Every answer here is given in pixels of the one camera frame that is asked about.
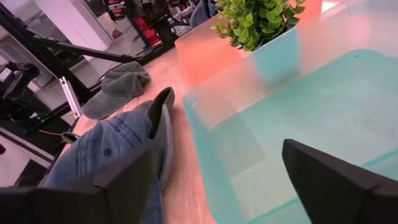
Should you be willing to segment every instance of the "potted plant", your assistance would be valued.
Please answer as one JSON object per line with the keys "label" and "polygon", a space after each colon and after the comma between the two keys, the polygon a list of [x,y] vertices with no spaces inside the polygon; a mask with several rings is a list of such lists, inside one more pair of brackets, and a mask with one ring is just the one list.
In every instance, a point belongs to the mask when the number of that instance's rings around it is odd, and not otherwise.
{"label": "potted plant", "polygon": [[233,47],[242,47],[244,51],[256,50],[272,39],[294,27],[304,11],[305,0],[295,0],[296,6],[289,0],[219,0],[217,6],[223,7],[218,14],[228,21],[213,24],[221,38],[231,38]]}

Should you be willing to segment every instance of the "wooden table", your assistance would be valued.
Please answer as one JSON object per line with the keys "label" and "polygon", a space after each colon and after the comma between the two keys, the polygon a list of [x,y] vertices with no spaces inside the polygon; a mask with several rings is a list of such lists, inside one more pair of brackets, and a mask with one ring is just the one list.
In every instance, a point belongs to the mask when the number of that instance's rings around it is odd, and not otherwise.
{"label": "wooden table", "polygon": [[[322,0],[307,0],[304,6],[306,11],[300,15],[300,23],[320,13]],[[210,30],[210,26],[217,20],[214,17],[185,34],[175,42],[175,49],[148,63],[145,69],[152,81],[146,86],[146,93],[132,99],[109,117],[132,110],[143,101],[152,100],[167,86],[175,90],[176,99],[172,111],[174,158],[169,181],[163,191],[166,223],[215,223],[208,207],[192,136],[182,108],[182,96],[193,86],[241,60],[239,52],[228,45],[228,40],[217,37]],[[97,122],[82,116],[73,132],[84,134]]]}

